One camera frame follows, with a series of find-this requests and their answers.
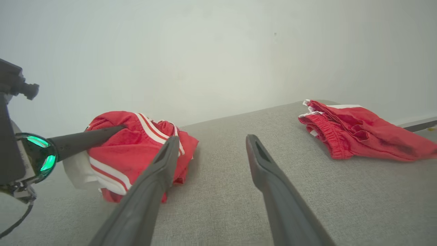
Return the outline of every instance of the green led light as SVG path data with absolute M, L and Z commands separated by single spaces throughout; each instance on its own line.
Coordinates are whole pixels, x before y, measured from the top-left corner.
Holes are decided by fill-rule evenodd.
M 43 148 L 47 148 L 48 146 L 50 146 L 50 144 L 48 142 L 46 142 L 45 140 L 43 140 L 43 139 L 41 139 L 39 137 L 29 136 L 29 137 L 27 137 L 27 139 L 30 142 L 32 142 L 32 143 L 34 143 L 34 144 L 36 144 L 36 145 L 38 145 L 40 147 L 43 147 Z
M 44 171 L 47 169 L 50 169 L 53 167 L 53 165 L 55 164 L 56 161 L 56 157 L 54 155 L 49 155 L 44 162 L 44 165 L 42 165 L 40 171 Z
M 37 141 L 37 140 L 35 140 L 35 139 L 28 138 L 28 141 L 29 141 L 29 142 L 32 142 L 32 143 L 34 143 L 34 144 L 36 144 L 36 145 L 38 145 L 38 146 L 40 146 L 40 147 L 42 147 L 42 148 L 45 148 L 45 147 L 46 147 L 46 146 L 43 145 L 41 142 L 39 142 L 39 141 Z

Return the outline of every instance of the white fabric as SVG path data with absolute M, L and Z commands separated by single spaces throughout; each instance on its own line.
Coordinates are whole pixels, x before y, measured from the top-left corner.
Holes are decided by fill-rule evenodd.
M 313 135 L 313 136 L 315 136 L 315 137 L 318 135 L 317 132 L 316 132 L 316 130 L 312 130 L 312 131 L 310 131 L 309 134 L 311 134 L 311 135 Z
M 104 188 L 94 175 L 90 165 L 90 157 L 86 151 L 68 157 L 62 164 L 68 179 L 76 189 Z
M 306 99 L 305 101 L 303 101 L 303 105 L 308 106 L 308 104 L 307 104 L 308 102 L 309 102 L 309 100 Z M 305 116 L 311 115 L 311 114 L 313 114 L 313 115 L 317 115 L 317 114 L 322 115 L 323 114 L 323 112 L 314 110 L 314 108 L 311 106 L 308 107 L 308 111 L 309 111 L 309 113 L 304 113 L 304 114 L 299 115 L 299 118 L 304 118 Z
M 309 103 L 310 101 L 311 101 L 310 99 L 305 99 L 305 100 L 303 101 L 303 105 L 308 106 L 308 103 Z
M 96 167 L 99 170 L 102 170 L 103 172 L 114 176 L 115 178 L 119 179 L 129 190 L 132 187 L 132 184 L 129 180 L 129 178 L 122 172 L 118 171 L 117 169 L 114 169 L 90 156 L 90 163 L 94 167 Z M 119 194 L 119 195 L 125 195 L 126 189 L 124 188 L 123 184 L 120 183 L 118 180 L 112 179 L 111 177 L 108 177 L 102 173 L 99 173 L 93 169 L 94 174 L 96 175 L 98 181 L 104 185 L 105 188 L 108 190 Z

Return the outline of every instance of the cable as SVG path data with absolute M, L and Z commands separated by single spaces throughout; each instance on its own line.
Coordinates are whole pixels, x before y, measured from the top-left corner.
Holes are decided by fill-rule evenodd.
M 6 229 L 4 232 L 0 234 L 0 239 L 8 235 L 12 230 L 14 230 L 17 226 L 19 226 L 23 222 L 23 220 L 29 215 L 30 211 L 32 210 L 32 207 L 33 207 L 33 201 L 29 203 L 28 209 L 21 217 L 21 219 L 19 219 L 17 222 L 15 222 L 13 225 L 11 225 L 8 229 Z

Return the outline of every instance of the white wall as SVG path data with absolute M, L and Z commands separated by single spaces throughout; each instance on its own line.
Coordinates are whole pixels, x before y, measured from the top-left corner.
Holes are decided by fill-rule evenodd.
M 111 110 L 183 126 L 305 98 L 437 116 L 434 0 L 1 0 L 0 35 L 41 86 L 10 113 L 47 137 Z

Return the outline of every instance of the folded red shorts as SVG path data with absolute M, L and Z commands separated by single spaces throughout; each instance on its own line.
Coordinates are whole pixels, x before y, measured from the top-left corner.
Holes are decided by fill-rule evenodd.
M 102 185 L 105 200 L 120 202 L 138 176 L 149 166 L 170 136 L 179 136 L 179 157 L 173 183 L 183 184 L 188 163 L 198 141 L 168 121 L 153 122 L 143 114 L 125 111 L 107 112 L 97 116 L 87 130 L 124 125 L 108 141 L 88 150 L 90 164 Z
M 333 159 L 354 155 L 413 162 L 437 158 L 437 144 L 379 118 L 359 105 L 330 105 L 305 100 L 309 113 L 299 116 Z

